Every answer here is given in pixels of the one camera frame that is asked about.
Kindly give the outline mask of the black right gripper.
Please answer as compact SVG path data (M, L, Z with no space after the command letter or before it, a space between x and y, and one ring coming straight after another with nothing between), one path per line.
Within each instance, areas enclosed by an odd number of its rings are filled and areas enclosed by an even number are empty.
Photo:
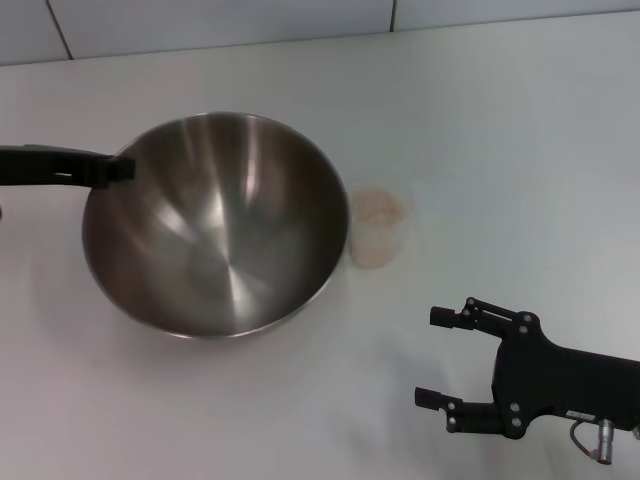
M534 419L545 415L592 424L609 420L623 431L639 425L637 361L558 346L544 335L535 315L473 297L460 312L432 307L429 320L432 326L478 330L501 339L491 385L494 403L415 388L415 405L442 410L449 433L520 439Z

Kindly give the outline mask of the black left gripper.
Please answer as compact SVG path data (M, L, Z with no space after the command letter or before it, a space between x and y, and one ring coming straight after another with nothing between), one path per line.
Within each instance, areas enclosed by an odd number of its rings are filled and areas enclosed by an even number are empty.
M2 146L2 186L63 185L107 188L133 180L135 160L47 146Z

